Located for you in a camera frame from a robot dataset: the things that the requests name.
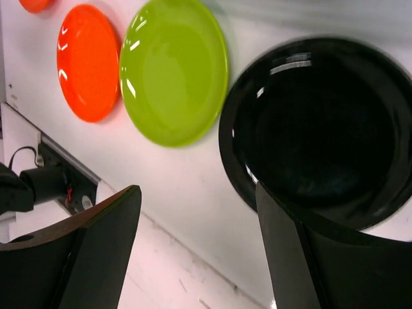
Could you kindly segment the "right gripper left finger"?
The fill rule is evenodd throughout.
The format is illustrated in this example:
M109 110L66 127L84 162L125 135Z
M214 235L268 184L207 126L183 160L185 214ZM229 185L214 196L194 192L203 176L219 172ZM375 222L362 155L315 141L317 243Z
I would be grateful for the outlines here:
M1 308L117 308L142 204L130 185L1 244Z

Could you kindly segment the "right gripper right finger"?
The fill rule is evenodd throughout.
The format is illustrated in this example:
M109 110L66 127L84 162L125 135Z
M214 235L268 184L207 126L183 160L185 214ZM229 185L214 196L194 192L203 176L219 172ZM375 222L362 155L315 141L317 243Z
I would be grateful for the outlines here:
M259 183L257 215L278 308L410 308L411 244L371 236Z

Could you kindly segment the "black plate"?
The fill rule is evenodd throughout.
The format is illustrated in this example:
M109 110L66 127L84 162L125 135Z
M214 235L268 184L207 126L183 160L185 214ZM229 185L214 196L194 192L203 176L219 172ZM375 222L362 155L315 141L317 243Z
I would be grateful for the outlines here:
M287 42L237 78L218 138L252 211L260 182L287 205L366 229L411 198L411 74L359 41Z

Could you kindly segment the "lime green plate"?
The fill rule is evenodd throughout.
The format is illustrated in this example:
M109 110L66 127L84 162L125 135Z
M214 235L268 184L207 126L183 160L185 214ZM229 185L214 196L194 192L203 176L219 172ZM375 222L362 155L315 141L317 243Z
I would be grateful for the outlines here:
M181 147L215 123L229 85L223 32L200 1L148 1L132 18L120 52L127 113L150 141Z

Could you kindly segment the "small orange plate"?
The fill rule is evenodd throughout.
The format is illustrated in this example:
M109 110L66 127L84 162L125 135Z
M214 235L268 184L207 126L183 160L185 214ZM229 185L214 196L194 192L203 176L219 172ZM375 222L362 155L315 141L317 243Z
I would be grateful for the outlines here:
M38 14L47 9L52 0L19 0L21 6L31 14Z

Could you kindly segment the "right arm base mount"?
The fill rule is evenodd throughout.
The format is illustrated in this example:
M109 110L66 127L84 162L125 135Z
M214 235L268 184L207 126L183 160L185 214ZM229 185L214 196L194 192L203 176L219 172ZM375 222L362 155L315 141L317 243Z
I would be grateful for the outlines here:
M34 154L35 167L16 174L13 170L19 151ZM57 201L74 215L96 204L99 178L74 158L46 144L24 146L15 151L8 164L1 164L1 214L29 212L36 205Z

